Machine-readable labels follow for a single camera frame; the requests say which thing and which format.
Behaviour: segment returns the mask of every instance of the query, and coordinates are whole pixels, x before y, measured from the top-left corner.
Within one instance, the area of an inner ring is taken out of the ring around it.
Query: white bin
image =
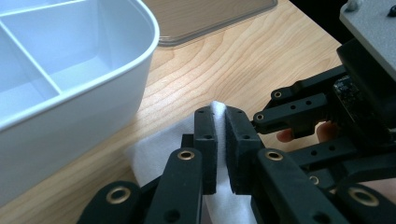
[[[140,0],[0,0],[0,205],[131,120],[158,39]]]

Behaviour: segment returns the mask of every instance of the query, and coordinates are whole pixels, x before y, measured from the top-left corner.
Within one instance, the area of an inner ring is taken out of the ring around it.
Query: napkin
[[[220,102],[210,104],[218,137],[217,193],[204,195],[202,223],[257,223],[250,207],[250,196],[235,195],[231,191],[225,161],[225,110]],[[129,147],[125,154],[130,160],[140,186],[163,173],[169,155],[180,148],[183,133],[193,133],[193,113],[168,128],[144,138]]]

